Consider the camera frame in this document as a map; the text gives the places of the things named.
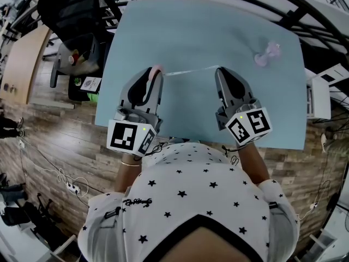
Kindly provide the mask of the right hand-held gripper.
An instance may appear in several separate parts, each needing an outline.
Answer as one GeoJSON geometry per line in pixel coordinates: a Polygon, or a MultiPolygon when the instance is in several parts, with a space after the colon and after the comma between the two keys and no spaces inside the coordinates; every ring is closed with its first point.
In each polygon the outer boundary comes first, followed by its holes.
{"type": "Polygon", "coordinates": [[[219,67],[215,71],[215,83],[224,106],[216,112],[219,129],[227,129],[238,147],[255,142],[273,130],[266,108],[253,98],[251,88],[243,77],[233,70],[219,67]],[[231,107],[234,103],[247,104],[234,110],[231,107]]]}

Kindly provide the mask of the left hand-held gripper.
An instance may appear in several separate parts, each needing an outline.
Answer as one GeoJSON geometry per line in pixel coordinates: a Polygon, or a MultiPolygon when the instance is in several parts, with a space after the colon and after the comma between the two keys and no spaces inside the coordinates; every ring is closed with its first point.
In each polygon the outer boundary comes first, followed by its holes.
{"type": "Polygon", "coordinates": [[[163,75],[150,78],[151,67],[133,76],[122,88],[114,119],[109,120],[107,148],[143,157],[155,139],[162,119],[157,115],[163,91],[163,75]]]}

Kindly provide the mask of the small pink tape roll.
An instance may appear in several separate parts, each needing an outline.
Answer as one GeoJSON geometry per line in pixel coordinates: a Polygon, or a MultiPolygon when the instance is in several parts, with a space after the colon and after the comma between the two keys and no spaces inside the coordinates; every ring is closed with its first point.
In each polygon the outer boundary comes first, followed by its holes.
{"type": "Polygon", "coordinates": [[[200,71],[204,71],[204,70],[217,69],[217,68],[219,68],[218,65],[213,65],[210,67],[205,67],[205,68],[195,69],[195,70],[184,70],[184,71],[178,71],[178,72],[164,73],[162,66],[155,65],[151,68],[151,70],[149,72],[148,81],[151,81],[155,77],[155,74],[157,72],[161,72],[163,76],[173,76],[173,75],[181,75],[181,74],[186,74],[186,73],[191,73],[191,72],[200,72],[200,71]]]}

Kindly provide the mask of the person's right forearm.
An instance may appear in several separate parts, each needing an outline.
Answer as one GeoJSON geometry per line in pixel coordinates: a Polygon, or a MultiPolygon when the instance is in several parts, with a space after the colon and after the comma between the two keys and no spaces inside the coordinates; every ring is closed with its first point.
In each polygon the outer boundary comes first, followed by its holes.
{"type": "Polygon", "coordinates": [[[270,179],[264,160],[253,143],[247,144],[239,150],[239,159],[242,169],[254,184],[270,179]]]}

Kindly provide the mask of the person's left forearm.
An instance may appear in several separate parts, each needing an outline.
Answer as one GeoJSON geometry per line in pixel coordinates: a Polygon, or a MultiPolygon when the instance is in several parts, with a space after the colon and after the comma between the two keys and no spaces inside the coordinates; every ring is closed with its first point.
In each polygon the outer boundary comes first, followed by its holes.
{"type": "Polygon", "coordinates": [[[115,192],[125,193],[142,171],[142,157],[124,153],[115,180],[115,192]]]}

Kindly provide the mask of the clear plastic bottle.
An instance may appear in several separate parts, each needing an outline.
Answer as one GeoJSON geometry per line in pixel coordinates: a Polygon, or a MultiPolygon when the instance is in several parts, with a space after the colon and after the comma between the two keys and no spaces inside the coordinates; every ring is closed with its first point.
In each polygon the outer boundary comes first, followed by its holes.
{"type": "Polygon", "coordinates": [[[280,44],[270,41],[263,52],[257,53],[254,56],[254,61],[258,66],[265,67],[272,58],[279,57],[280,55],[280,44]]]}

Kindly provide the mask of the gray storage bin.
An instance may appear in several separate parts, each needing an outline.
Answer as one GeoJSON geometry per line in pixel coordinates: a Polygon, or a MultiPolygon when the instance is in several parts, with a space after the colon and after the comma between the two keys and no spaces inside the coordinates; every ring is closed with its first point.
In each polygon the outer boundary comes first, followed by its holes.
{"type": "Polygon", "coordinates": [[[83,34],[61,43],[57,53],[57,70],[69,76],[81,76],[96,73],[102,68],[104,51],[92,33],[83,34]],[[68,62],[68,57],[78,54],[75,65],[68,62]]]}

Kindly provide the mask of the white folding chair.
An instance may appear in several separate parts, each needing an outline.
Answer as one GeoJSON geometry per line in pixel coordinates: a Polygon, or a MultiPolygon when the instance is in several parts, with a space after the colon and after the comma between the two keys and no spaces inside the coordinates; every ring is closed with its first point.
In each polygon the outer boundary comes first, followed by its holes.
{"type": "Polygon", "coordinates": [[[340,104],[349,111],[349,95],[335,84],[349,80],[349,70],[337,64],[315,74],[305,70],[307,80],[307,118],[314,120],[331,119],[331,101],[340,104]]]}

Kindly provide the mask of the white star-print shirt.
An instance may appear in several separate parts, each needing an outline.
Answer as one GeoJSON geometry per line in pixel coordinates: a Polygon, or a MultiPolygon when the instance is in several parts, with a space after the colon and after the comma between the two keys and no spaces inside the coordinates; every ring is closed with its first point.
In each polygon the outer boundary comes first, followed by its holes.
{"type": "Polygon", "coordinates": [[[78,245],[87,262],[159,262],[200,227],[251,262],[287,262],[300,222],[276,180],[254,184],[241,162],[185,142],[152,155],[125,193],[91,198],[78,245]]]}

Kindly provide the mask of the black mesh office chair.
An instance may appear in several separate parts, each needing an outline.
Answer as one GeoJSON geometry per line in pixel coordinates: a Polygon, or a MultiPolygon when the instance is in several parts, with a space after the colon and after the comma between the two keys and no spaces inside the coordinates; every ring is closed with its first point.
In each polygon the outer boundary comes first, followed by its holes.
{"type": "MultiPolygon", "coordinates": [[[[103,19],[105,11],[100,9],[99,0],[39,0],[37,11],[43,24],[52,30],[61,42],[87,33],[96,37],[103,45],[102,68],[96,73],[72,77],[102,77],[114,34],[106,29],[107,23],[103,19]]],[[[51,73],[52,88],[56,87],[58,76],[65,75],[57,70],[57,58],[56,55],[51,73]]]]}

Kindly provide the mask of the wooden desk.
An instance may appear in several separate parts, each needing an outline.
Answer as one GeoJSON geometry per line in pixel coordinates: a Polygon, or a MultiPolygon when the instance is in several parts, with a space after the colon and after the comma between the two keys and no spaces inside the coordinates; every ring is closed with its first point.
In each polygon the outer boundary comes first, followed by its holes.
{"type": "Polygon", "coordinates": [[[52,31],[42,25],[13,43],[0,85],[0,99],[28,104],[51,34],[52,31]]]}

